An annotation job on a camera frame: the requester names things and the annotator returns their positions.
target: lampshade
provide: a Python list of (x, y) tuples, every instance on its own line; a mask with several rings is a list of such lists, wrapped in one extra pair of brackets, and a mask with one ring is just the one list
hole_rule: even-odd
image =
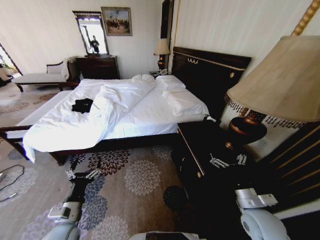
[(154, 55), (164, 55), (169, 53), (168, 40), (166, 38), (161, 38), (154, 50)]
[(320, 121), (320, 36), (282, 37), (227, 95), (258, 113), (291, 121)]

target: bed frame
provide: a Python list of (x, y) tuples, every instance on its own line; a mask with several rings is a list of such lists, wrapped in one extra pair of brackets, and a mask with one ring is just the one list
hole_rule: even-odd
[[(227, 90), (239, 81), (250, 61), (251, 57), (246, 56), (174, 47), (172, 74), (180, 79), (190, 92), (207, 105), (211, 117), (219, 120), (226, 106), (224, 97)], [(14, 126), (0, 128), (0, 137), (4, 138), (26, 159), (24, 149), (19, 144), (22, 138), (9, 139), (7, 138), (6, 132), (26, 130), (30, 127), (31, 126)], [(65, 163), (69, 155), (155, 145), (171, 145), (175, 142), (176, 137), (176, 133), (169, 133), (108, 139), (100, 141), (91, 148), (55, 151), (50, 152), (50, 154), (61, 166)]]

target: white robot part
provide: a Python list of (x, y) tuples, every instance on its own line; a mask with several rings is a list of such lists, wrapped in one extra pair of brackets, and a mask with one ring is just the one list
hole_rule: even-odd
[(235, 190), (236, 202), (241, 209), (255, 209), (278, 203), (272, 194), (257, 195), (253, 188)]
[(263, 209), (243, 209), (241, 224), (252, 240), (290, 240), (281, 220)]

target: dresser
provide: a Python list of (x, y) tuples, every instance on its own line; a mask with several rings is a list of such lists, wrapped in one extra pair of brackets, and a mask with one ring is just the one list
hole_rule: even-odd
[(120, 79), (117, 56), (78, 57), (76, 66), (84, 79)]

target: patterned carpet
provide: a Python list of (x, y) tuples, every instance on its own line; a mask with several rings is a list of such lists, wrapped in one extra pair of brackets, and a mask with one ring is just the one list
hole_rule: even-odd
[[(5, 93), (0, 89), (2, 127), (18, 123), (52, 97), (52, 92), (58, 92), (53, 88), (19, 93), (14, 85), (9, 87)], [(16, 91), (18, 96), (10, 97), (10, 91)], [(86, 189), (79, 223), (81, 239), (126, 240), (136, 233), (179, 230), (177, 213), (170, 208), (177, 207), (172, 196), (184, 199), (184, 194), (168, 146), (81, 154), (58, 166), (49, 154), (42, 152), (36, 152), (35, 164), (26, 161), (1, 140), (0, 171), (15, 164), (25, 169), (13, 185), (0, 191), (0, 200), (17, 193), (0, 202), (0, 239), (40, 240), (55, 226), (47, 218), (50, 208), (61, 206), (69, 194), (71, 183), (65, 169), (78, 161), (76, 172), (90, 171), (97, 167), (98, 160), (103, 174)], [(7, 170), (0, 189), (21, 171), (19, 166)]]

